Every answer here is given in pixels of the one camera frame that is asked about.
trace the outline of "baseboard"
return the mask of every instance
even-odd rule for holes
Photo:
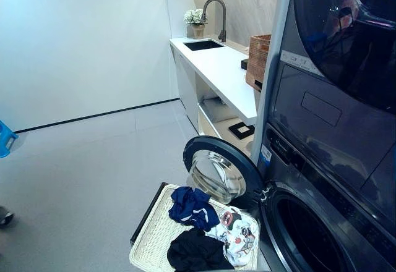
[[[79,117],[77,119],[69,119],[67,121],[62,121],[62,122],[54,122],[54,123],[48,124],[48,125],[39,125],[38,127],[15,131],[14,133],[17,134],[17,133],[29,132],[29,131],[33,131],[33,130],[42,129],[42,128],[52,127],[54,125],[61,125],[61,124],[67,124],[69,122],[82,121],[83,119],[91,119],[93,117],[105,116],[107,114],[112,114],[112,113],[120,113],[121,111],[127,111],[127,110],[132,110],[132,109],[137,109],[137,108],[142,108],[142,107],[147,107],[147,106],[152,106],[152,105],[157,105],[157,104],[162,104],[162,103],[167,103],[167,102],[172,102],[172,101],[177,101],[177,100],[180,100],[180,98],[175,98],[175,99],[170,99],[170,100],[165,100],[165,101],[160,101],[160,102],[155,102],[155,103],[150,103],[150,104],[144,104],[144,105],[139,105],[139,106],[135,106],[135,107],[114,110],[114,111],[108,111],[107,113],[94,114],[92,116],[84,116],[84,117]]]

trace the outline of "woven basket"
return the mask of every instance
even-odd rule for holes
[[[246,82],[261,91],[264,80],[265,64],[270,48],[271,35],[252,36],[250,38],[249,61],[247,62]]]
[[[169,184],[164,187],[155,202],[142,230],[136,238],[129,254],[129,261],[136,267],[147,272],[173,272],[174,269],[168,262],[167,253],[171,241],[191,226],[183,226],[170,219],[168,210],[173,206],[171,194],[178,186]],[[226,205],[210,199],[209,203],[220,213]],[[258,244],[252,250],[249,263],[236,270],[255,270],[257,268]]]

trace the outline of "faucet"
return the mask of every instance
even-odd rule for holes
[[[200,18],[201,23],[204,23],[206,21],[206,7],[208,6],[209,3],[217,1],[219,2],[222,7],[223,7],[223,29],[220,32],[220,35],[218,36],[218,39],[220,39],[222,42],[225,42],[225,3],[223,0],[208,0],[205,2],[204,9],[202,12],[202,17]]]

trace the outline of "open washer door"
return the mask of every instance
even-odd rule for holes
[[[315,66],[341,90],[396,114],[396,0],[294,0]]]
[[[184,164],[194,186],[218,202],[241,209],[257,207],[263,181],[253,162],[230,143],[198,136],[186,144]]]

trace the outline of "blue stool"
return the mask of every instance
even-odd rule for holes
[[[12,142],[18,138],[18,135],[13,133],[2,121],[0,121],[0,158],[8,156],[10,151],[7,147],[10,139]]]

